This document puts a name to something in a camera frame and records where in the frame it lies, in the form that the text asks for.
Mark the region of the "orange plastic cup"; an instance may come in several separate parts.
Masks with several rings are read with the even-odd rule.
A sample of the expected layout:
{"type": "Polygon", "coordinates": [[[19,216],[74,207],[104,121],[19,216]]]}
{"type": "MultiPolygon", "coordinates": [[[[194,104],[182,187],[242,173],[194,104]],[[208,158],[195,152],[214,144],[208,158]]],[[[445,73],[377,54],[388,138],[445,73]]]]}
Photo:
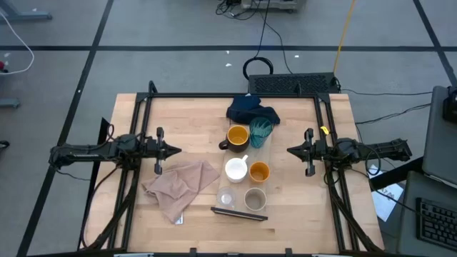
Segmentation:
{"type": "Polygon", "coordinates": [[[249,169],[250,179],[255,183],[263,183],[270,176],[270,168],[263,161],[257,161],[251,164],[249,169]]]}

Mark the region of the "black aluminium table frame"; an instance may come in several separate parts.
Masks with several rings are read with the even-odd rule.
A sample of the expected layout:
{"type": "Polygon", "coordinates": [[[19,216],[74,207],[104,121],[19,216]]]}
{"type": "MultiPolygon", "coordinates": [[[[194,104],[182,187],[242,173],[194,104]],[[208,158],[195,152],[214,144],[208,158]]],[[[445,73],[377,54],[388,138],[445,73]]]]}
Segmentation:
{"type": "MultiPolygon", "coordinates": [[[[232,100],[231,94],[158,94],[151,103],[148,132],[155,134],[162,127],[166,142],[180,148],[164,167],[205,160],[222,171],[224,153],[219,142],[229,128],[226,110],[232,100]]],[[[172,224],[138,191],[132,220],[120,220],[114,245],[132,252],[154,253],[185,253],[191,248],[199,253],[283,253],[286,249],[295,253],[336,253],[341,246],[337,231],[342,232],[345,248],[357,243],[345,220],[333,220],[323,164],[316,163],[314,176],[308,177],[305,163],[288,152],[288,148],[303,142],[307,128],[319,131],[328,123],[327,109],[334,119],[330,130],[339,137],[355,138],[348,95],[332,94],[328,103],[319,105],[313,99],[297,96],[265,96],[261,103],[273,107],[281,119],[269,138],[272,173],[266,185],[266,221],[214,213],[217,182],[189,204],[181,225],[172,224]]]]}

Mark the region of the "pink cloth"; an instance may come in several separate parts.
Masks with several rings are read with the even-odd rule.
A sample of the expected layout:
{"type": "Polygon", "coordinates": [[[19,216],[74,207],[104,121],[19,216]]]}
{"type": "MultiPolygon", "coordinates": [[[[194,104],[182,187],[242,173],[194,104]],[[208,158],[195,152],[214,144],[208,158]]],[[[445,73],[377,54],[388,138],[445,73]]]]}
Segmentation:
{"type": "Polygon", "coordinates": [[[144,194],[159,205],[171,223],[175,223],[199,192],[218,178],[219,172],[208,161],[183,161],[141,185],[144,194]]]}

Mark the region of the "navy blue cloth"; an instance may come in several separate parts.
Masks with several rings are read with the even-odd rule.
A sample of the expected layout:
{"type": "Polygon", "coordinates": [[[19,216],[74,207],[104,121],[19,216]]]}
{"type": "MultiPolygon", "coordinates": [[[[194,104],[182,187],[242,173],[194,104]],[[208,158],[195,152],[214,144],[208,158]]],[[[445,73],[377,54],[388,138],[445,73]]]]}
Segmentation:
{"type": "Polygon", "coordinates": [[[235,96],[227,108],[226,117],[238,124],[249,125],[255,118],[268,119],[272,124],[280,124],[276,111],[270,106],[262,106],[258,96],[235,96]]]}

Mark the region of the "black shelf riser clear top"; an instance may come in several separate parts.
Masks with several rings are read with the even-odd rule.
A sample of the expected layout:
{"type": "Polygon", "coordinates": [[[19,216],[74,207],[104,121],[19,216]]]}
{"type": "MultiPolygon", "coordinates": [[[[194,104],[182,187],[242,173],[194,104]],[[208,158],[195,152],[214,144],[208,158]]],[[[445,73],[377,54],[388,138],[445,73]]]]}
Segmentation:
{"type": "MultiPolygon", "coordinates": [[[[250,138],[250,131],[248,126],[244,126],[248,129],[249,132],[249,138],[250,138]]],[[[219,189],[222,187],[231,187],[236,194],[236,207],[235,209],[225,209],[225,208],[217,208],[216,205],[211,208],[211,210],[214,213],[219,213],[227,216],[235,216],[239,218],[247,218],[251,220],[256,220],[256,221],[266,221],[268,220],[268,212],[267,212],[267,202],[268,202],[268,183],[271,180],[272,177],[272,168],[269,163],[270,161],[270,145],[271,145],[271,140],[268,138],[266,139],[265,143],[261,148],[254,148],[251,145],[251,142],[248,145],[248,148],[241,152],[241,153],[234,153],[230,150],[223,150],[224,151],[224,160],[222,164],[222,169],[221,169],[221,176],[220,176],[220,181],[219,181],[219,189]],[[242,158],[244,155],[247,155],[248,158],[246,160],[247,164],[247,174],[244,178],[244,180],[240,183],[231,183],[225,173],[225,165],[226,162],[231,159],[231,158],[242,158]],[[257,162],[257,161],[263,161],[266,163],[269,168],[270,168],[270,176],[267,181],[263,183],[255,183],[250,179],[249,176],[249,169],[252,163],[257,162]],[[267,202],[266,205],[263,209],[260,211],[252,211],[248,209],[245,204],[244,204],[244,195],[245,192],[247,192],[250,188],[260,188],[262,189],[267,197],[267,202]]]]}

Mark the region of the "grey monitor desk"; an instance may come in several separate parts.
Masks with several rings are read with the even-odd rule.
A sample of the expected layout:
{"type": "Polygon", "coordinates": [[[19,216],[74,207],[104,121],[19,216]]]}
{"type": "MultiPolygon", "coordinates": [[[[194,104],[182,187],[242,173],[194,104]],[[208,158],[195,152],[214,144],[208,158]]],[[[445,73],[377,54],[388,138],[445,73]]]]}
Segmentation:
{"type": "Polygon", "coordinates": [[[457,124],[443,118],[443,102],[447,97],[447,88],[433,88],[423,170],[434,178],[457,186],[457,124]]]}

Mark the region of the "black box device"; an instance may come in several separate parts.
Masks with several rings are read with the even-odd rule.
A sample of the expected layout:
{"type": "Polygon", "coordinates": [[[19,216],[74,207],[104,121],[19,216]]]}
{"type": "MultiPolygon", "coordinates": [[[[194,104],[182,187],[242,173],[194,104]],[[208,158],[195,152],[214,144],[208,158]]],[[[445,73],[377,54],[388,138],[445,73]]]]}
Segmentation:
{"type": "Polygon", "coordinates": [[[457,124],[457,88],[449,86],[448,96],[443,100],[443,119],[457,124]]]}

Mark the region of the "black keyboard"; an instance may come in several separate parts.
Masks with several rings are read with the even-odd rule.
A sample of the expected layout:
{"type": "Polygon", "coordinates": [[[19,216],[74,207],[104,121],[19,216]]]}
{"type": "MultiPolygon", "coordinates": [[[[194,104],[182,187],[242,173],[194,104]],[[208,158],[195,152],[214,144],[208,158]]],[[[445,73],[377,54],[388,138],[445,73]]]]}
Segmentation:
{"type": "Polygon", "coordinates": [[[457,252],[457,208],[417,198],[416,211],[417,239],[457,252]]]}

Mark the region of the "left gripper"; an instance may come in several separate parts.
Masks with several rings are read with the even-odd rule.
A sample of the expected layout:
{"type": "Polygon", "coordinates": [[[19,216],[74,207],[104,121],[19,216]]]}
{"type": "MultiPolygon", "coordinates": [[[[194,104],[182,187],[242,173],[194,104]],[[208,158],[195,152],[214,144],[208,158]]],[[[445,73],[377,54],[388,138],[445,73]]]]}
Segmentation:
{"type": "Polygon", "coordinates": [[[158,127],[156,130],[156,138],[149,136],[146,138],[146,155],[149,158],[155,158],[154,173],[162,174],[161,161],[167,159],[175,154],[181,153],[181,149],[171,146],[164,141],[164,129],[158,127]],[[168,150],[164,155],[164,144],[168,150]]]}

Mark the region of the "grey stand foot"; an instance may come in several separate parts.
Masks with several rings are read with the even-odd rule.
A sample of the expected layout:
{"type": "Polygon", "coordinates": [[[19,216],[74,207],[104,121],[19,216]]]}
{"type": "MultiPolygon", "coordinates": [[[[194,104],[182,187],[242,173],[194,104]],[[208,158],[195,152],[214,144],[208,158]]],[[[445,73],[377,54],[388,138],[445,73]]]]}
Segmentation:
{"type": "Polygon", "coordinates": [[[19,11],[9,0],[0,0],[0,14],[8,21],[52,20],[46,11],[19,11]]]}

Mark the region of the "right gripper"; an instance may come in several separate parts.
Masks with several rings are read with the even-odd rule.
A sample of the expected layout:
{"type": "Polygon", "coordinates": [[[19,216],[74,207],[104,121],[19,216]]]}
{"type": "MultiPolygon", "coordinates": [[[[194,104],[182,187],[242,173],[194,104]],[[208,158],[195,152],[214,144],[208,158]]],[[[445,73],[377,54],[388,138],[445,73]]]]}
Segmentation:
{"type": "Polygon", "coordinates": [[[326,137],[324,137],[323,139],[316,140],[314,143],[312,142],[312,139],[313,129],[308,128],[305,132],[306,142],[303,142],[298,146],[292,146],[290,148],[287,148],[290,154],[299,158],[301,161],[306,161],[306,152],[302,150],[308,147],[306,161],[308,167],[306,168],[306,176],[313,176],[315,174],[315,166],[313,164],[313,161],[321,161],[323,159],[323,156],[326,154],[327,149],[326,137]]]}

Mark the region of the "white ceramic mug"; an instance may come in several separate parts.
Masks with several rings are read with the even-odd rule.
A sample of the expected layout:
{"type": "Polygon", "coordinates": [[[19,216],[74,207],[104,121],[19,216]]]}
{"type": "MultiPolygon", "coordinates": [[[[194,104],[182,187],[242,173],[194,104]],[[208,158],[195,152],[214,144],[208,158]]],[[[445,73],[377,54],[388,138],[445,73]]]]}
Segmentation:
{"type": "Polygon", "coordinates": [[[231,158],[226,162],[225,173],[231,183],[240,183],[244,180],[247,174],[247,160],[248,156],[244,155],[242,158],[231,158]]]}

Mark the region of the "white paper sheet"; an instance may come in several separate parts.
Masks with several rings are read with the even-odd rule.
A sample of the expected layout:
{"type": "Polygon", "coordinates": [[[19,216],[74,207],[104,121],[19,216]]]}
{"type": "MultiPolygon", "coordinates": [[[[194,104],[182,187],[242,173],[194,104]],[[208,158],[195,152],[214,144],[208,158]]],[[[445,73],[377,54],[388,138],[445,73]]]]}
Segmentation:
{"type": "Polygon", "coordinates": [[[398,184],[392,184],[385,188],[373,191],[372,198],[376,210],[376,215],[384,222],[387,222],[388,217],[391,215],[396,202],[391,200],[398,201],[403,194],[403,188],[398,184]]]}

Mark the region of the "grey equipment base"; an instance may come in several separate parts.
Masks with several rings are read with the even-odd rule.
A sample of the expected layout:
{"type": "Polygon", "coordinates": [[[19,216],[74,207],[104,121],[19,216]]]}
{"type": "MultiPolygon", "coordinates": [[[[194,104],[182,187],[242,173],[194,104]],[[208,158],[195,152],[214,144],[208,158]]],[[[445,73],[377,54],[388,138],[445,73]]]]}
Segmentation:
{"type": "Polygon", "coordinates": [[[243,9],[281,9],[298,10],[307,0],[241,0],[243,9]]]}

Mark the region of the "small clear glass cup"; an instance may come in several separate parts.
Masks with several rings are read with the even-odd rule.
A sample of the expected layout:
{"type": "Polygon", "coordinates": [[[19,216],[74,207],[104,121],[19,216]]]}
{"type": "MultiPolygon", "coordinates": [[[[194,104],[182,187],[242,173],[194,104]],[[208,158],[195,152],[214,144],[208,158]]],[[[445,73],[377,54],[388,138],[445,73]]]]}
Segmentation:
{"type": "Polygon", "coordinates": [[[231,187],[222,187],[217,193],[217,208],[235,209],[236,207],[236,194],[231,187]]]}

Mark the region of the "teal faceted plastic cup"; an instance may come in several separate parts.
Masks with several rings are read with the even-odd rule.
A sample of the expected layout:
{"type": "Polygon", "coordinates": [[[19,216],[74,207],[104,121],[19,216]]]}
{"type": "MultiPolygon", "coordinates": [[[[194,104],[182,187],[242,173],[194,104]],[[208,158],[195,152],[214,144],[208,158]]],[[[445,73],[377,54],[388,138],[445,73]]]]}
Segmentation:
{"type": "Polygon", "coordinates": [[[254,148],[261,148],[273,131],[273,124],[264,117],[254,118],[249,124],[250,142],[254,148]]]}

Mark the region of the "grey keyboard desk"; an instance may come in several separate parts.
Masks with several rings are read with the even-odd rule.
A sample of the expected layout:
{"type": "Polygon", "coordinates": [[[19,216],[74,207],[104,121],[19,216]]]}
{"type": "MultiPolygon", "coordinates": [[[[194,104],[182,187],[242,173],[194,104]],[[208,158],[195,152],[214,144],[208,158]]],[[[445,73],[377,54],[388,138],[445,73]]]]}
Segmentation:
{"type": "MultiPolygon", "coordinates": [[[[403,203],[416,209],[416,199],[425,198],[457,210],[457,189],[422,174],[410,171],[403,203]]],[[[404,208],[401,212],[398,253],[427,257],[457,257],[457,252],[421,241],[416,237],[416,214],[404,208]]]]}

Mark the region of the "beige paper cup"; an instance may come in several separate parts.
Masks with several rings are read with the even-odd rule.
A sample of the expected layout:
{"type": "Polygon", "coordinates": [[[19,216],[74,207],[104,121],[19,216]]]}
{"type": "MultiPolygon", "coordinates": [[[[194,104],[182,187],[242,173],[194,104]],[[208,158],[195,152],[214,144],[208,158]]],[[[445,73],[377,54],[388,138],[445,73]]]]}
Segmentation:
{"type": "Polygon", "coordinates": [[[266,205],[267,197],[260,188],[250,188],[244,195],[245,206],[252,211],[260,211],[266,205]]]}

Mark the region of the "black perforated computer case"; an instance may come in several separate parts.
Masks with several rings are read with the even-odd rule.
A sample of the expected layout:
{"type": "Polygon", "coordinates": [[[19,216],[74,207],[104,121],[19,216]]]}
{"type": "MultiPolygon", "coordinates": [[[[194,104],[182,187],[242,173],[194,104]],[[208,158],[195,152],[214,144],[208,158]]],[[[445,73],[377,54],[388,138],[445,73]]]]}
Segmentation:
{"type": "Polygon", "coordinates": [[[333,73],[252,75],[248,80],[250,94],[337,94],[340,86],[333,73]]]}

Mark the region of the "brown mug yellow inside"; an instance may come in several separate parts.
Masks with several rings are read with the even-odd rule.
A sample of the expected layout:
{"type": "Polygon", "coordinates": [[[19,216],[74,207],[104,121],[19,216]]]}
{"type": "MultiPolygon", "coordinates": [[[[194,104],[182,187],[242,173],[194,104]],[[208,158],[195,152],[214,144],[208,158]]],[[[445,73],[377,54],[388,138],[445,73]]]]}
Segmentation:
{"type": "Polygon", "coordinates": [[[228,130],[226,138],[219,144],[219,149],[241,153],[248,148],[249,143],[248,129],[244,126],[235,125],[228,130]]]}

